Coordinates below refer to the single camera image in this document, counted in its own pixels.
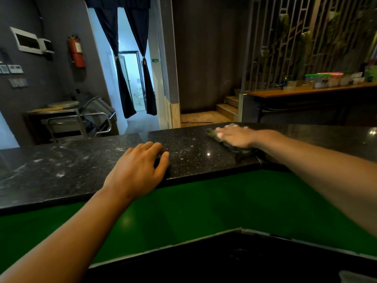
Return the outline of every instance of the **green wall panel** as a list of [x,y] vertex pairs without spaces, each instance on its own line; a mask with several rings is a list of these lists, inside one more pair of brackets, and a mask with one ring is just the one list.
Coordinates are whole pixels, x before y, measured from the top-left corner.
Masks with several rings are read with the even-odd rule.
[[[0,272],[82,206],[0,217]],[[119,218],[94,262],[238,227],[377,256],[377,239],[297,176],[259,170],[154,190]]]

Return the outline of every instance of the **doorway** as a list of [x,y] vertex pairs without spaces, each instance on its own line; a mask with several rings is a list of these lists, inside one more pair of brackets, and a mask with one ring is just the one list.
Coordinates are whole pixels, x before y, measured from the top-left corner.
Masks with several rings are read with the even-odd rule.
[[145,110],[145,92],[138,51],[119,52],[123,75],[136,111]]

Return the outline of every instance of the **staircase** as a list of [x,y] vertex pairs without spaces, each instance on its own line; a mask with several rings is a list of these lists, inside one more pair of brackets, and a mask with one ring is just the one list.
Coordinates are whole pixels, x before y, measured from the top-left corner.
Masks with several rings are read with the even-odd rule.
[[224,103],[216,104],[216,111],[181,114],[181,127],[238,121],[238,99],[240,89],[232,96],[226,96]]

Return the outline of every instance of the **fire extinguisher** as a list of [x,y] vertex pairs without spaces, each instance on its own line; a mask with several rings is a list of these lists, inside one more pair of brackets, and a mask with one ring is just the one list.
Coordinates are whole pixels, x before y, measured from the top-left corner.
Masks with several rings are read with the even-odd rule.
[[68,38],[68,48],[72,57],[72,62],[76,67],[84,68],[85,61],[82,54],[80,39],[77,36],[70,36]]

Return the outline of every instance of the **hand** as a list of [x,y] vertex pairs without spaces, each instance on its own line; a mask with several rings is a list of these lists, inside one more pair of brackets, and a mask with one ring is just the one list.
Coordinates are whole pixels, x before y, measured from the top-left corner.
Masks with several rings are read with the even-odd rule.
[[256,143],[259,131],[252,130],[249,127],[239,127],[238,125],[226,125],[224,128],[216,128],[217,137],[235,147],[250,149]]
[[153,167],[163,150],[161,143],[153,142],[129,148],[106,177],[103,189],[112,190],[117,200],[125,203],[149,194],[161,182],[169,166],[169,152],[164,152],[158,167]]

